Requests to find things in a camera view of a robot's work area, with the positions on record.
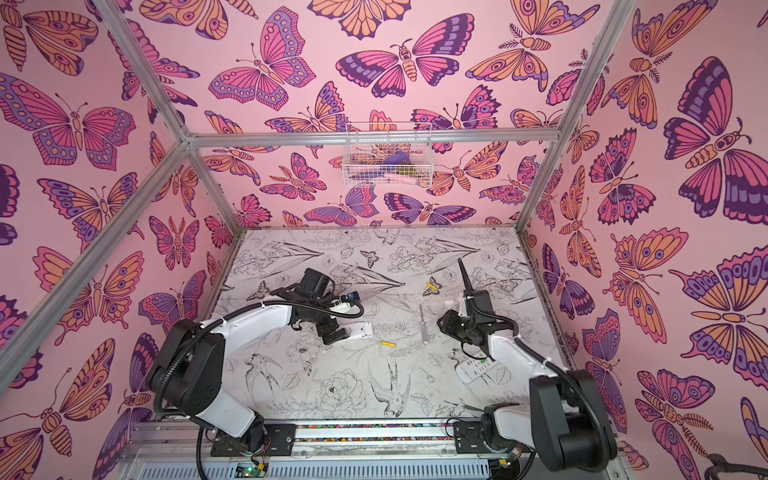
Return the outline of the white remote with green sticker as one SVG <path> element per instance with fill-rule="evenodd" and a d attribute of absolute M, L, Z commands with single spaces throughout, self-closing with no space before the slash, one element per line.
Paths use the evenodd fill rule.
<path fill-rule="evenodd" d="M 367 340 L 373 337 L 373 324 L 371 322 L 355 322 L 343 326 L 346 340 Z"/>

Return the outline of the white remote with display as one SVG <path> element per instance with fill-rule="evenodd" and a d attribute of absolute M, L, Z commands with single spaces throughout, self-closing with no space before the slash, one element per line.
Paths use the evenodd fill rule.
<path fill-rule="evenodd" d="M 467 359 L 455 367 L 455 372 L 462 383 L 471 384 L 496 366 L 497 363 L 488 358 L 481 360 Z"/>

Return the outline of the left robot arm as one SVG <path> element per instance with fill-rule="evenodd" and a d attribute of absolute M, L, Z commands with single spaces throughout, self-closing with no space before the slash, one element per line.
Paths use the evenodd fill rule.
<path fill-rule="evenodd" d="M 245 453 L 261 450 L 264 417 L 226 389 L 226 368 L 270 334 L 306 324 L 326 346 L 371 338 L 359 294 L 337 295 L 333 287 L 329 276 L 308 269 L 299 281 L 233 312 L 176 323 L 145 378 L 156 418 L 186 418 L 201 434 L 214 430 Z"/>

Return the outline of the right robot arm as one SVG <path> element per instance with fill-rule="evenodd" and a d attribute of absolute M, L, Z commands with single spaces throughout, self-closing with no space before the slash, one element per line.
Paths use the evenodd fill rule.
<path fill-rule="evenodd" d="M 491 438 L 528 447 L 552 472 L 605 470 L 618 446 L 594 376 L 566 370 L 526 344 L 517 323 L 494 311 L 486 291 L 468 288 L 462 301 L 463 312 L 449 309 L 437 320 L 440 331 L 480 348 L 528 383 L 525 402 L 486 409 Z"/>

